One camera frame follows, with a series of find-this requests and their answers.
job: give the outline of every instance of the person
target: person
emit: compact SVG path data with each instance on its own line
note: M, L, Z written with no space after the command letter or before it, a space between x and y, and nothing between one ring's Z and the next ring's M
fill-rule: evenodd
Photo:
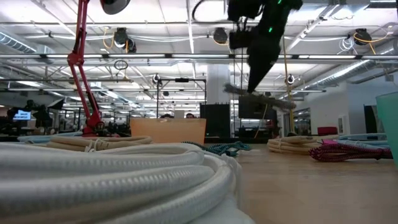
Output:
M195 116L191 113L187 113L187 115L185 115L185 118L195 118Z
M169 114L164 114L160 118L174 118L174 117Z

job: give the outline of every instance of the cardboard box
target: cardboard box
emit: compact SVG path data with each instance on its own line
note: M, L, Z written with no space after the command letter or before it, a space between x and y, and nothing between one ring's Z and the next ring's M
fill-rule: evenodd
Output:
M131 136L150 136L154 143L205 143L206 119L131 118Z

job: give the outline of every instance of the table surface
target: table surface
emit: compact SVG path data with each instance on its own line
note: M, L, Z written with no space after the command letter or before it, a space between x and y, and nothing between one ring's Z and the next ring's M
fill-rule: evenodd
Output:
M243 210L257 224L396 224L398 169L392 160L314 161L269 152L240 152Z

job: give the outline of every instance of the computer monitor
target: computer monitor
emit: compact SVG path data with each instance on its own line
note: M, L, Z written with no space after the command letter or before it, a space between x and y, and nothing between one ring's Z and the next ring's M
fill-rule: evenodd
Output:
M18 113L15 114L13 120L16 121L29 121L32 113L30 111L18 110Z

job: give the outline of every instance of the white wall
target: white wall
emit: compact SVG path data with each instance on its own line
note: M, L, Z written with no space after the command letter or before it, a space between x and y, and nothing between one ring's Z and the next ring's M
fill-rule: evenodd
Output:
M326 93L311 93L304 102L297 105L296 110L311 109L311 133L318 134L318 127L338 127L338 118L346 116L349 120L347 84L327 88Z
M394 74L398 83L398 73ZM366 133L364 106L376 105L376 97L398 91L398 86L386 82L384 77L361 84L340 83L327 88L326 93L311 93L296 110L311 109L311 132L318 134L318 127L338 127L338 118L346 117L346 134Z
M357 85L348 84L351 134L366 133L364 106L376 105L377 96L396 91L398 91L398 86L395 86L392 82L386 82L384 77Z

